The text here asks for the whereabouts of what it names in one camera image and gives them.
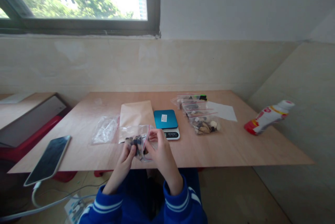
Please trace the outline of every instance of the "wall tile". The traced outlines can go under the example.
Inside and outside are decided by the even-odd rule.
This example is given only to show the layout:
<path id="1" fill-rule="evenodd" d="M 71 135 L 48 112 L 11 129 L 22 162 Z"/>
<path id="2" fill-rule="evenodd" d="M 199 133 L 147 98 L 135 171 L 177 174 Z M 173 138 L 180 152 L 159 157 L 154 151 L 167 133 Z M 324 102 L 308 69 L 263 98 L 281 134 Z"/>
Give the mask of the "wall tile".
<path id="1" fill-rule="evenodd" d="M 82 95 L 225 88 L 247 99 L 297 43 L 27 37 L 0 38 L 0 46 L 1 92 L 59 91 L 75 103 L 77 88 Z"/>
<path id="2" fill-rule="evenodd" d="M 296 104 L 276 128 L 316 164 L 255 170 L 297 224 L 335 222 L 334 55 L 333 44 L 303 43 L 248 100 L 257 110 L 282 99 Z"/>

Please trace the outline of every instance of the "charging cable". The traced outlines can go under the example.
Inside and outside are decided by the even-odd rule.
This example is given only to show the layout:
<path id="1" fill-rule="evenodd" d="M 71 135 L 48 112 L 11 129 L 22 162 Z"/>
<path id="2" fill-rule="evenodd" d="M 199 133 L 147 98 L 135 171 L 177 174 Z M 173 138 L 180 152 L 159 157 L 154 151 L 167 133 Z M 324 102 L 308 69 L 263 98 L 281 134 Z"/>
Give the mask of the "charging cable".
<path id="1" fill-rule="evenodd" d="M 37 204 L 36 201 L 35 201 L 35 193 L 36 193 L 37 189 L 39 188 L 39 186 L 41 185 L 41 183 L 42 182 L 39 181 L 35 184 L 34 190 L 32 191 L 32 195 L 31 195 L 31 201 L 36 208 L 41 208 L 41 206 L 39 204 Z"/>
<path id="2" fill-rule="evenodd" d="M 85 187 L 99 187 L 99 186 L 103 185 L 103 184 L 106 183 L 106 182 L 107 182 L 107 180 L 104 181 L 103 183 L 101 183 L 100 185 L 87 185 L 87 186 L 83 186 L 83 187 L 81 187 L 81 188 L 79 188 L 79 189 L 77 189 L 77 190 L 75 190 L 75 191 L 69 193 L 68 195 L 66 195 L 66 196 L 65 196 L 64 198 L 62 198 L 61 200 L 58 200 L 58 201 L 56 201 L 56 202 L 53 202 L 53 203 L 51 203 L 51 204 L 49 204 L 49 205 L 46 205 L 46 206 L 43 206 L 43 207 L 39 206 L 39 205 L 36 203 L 36 201 L 35 201 L 35 194 L 36 194 L 36 191 L 37 191 L 37 189 L 38 189 L 38 188 L 40 187 L 40 185 L 41 185 L 41 182 L 37 182 L 37 183 L 35 184 L 35 186 L 34 186 L 34 190 L 33 190 L 32 195 L 31 195 L 32 203 L 34 204 L 35 207 L 37 207 L 37 209 L 29 210 L 29 211 L 26 211 L 26 212 L 21 212 L 21 213 L 18 213 L 18 214 L 13 214 L 13 215 L 8 215 L 8 216 L 0 217 L 0 222 L 7 222 L 7 221 L 10 221 L 10 220 L 13 220 L 13 219 L 21 218 L 21 217 L 23 217 L 23 216 L 32 215 L 32 214 L 37 214 L 37 213 L 39 213 L 39 212 L 42 212 L 42 211 L 44 211 L 44 210 L 46 210 L 46 209 L 48 209 L 48 208 L 50 208 L 50 207 L 53 207 L 53 206 L 55 206 L 55 205 L 57 205 L 57 204 L 59 204 L 59 203 L 65 201 L 66 199 L 69 199 L 69 198 L 73 198 L 73 199 L 76 199 L 76 200 L 83 200 L 83 199 L 86 199 L 86 198 L 96 197 L 96 196 L 97 196 L 96 194 L 93 194 L 93 195 L 87 195 L 87 196 L 84 196 L 84 197 L 73 197 L 72 194 L 75 193 L 75 192 L 77 192 L 77 191 L 79 191 L 79 190 L 81 190 L 81 189 L 83 189 L 83 188 L 85 188 Z"/>

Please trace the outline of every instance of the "tree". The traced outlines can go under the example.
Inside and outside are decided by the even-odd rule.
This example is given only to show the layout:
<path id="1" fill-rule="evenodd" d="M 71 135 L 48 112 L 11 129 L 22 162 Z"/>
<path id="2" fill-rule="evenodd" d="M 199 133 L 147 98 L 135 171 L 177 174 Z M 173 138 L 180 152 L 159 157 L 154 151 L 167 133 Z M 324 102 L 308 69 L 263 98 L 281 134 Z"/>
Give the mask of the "tree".
<path id="1" fill-rule="evenodd" d="M 75 0 L 71 9 L 60 0 L 23 0 L 36 17 L 86 17 L 99 19 L 131 19 L 134 12 L 123 15 L 111 0 Z"/>

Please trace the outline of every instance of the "window frame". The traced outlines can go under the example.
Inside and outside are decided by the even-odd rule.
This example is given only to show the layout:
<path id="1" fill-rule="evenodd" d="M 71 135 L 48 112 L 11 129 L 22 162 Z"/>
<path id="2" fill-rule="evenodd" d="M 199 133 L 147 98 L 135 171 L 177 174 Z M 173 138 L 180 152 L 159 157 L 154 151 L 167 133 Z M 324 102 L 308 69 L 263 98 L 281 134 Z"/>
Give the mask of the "window frame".
<path id="1" fill-rule="evenodd" d="M 160 36 L 161 0 L 146 0 L 147 20 L 34 18 L 23 0 L 0 0 L 10 19 L 0 19 L 0 34 Z"/>

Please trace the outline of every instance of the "wooden table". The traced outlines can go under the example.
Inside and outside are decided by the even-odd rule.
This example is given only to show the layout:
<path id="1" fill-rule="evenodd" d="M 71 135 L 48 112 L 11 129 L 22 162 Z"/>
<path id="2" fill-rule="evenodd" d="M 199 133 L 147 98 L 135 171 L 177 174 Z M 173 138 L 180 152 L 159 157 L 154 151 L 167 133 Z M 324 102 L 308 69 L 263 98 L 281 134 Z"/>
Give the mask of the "wooden table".
<path id="1" fill-rule="evenodd" d="M 55 94 L 54 92 L 35 93 L 18 103 L 0 104 L 0 130 L 18 120 Z M 0 100 L 11 95 L 12 94 L 0 94 Z"/>
<path id="2" fill-rule="evenodd" d="M 221 132 L 197 136 L 182 111 L 170 99 L 180 92 L 94 92 L 89 93 L 9 172 L 30 172 L 49 141 L 71 135 L 72 140 L 60 165 L 60 171 L 112 170 L 120 156 L 122 144 L 90 145 L 91 136 L 101 116 L 120 113 L 121 104 L 151 100 L 153 110 L 174 109 L 180 139 L 170 141 L 178 167 L 225 167 L 313 164 L 313 161 L 275 128 L 253 136 L 243 125 L 253 111 L 232 91 L 199 91 L 209 101 L 234 107 L 238 122 L 221 119 Z M 132 169 L 154 168 L 134 158 Z"/>

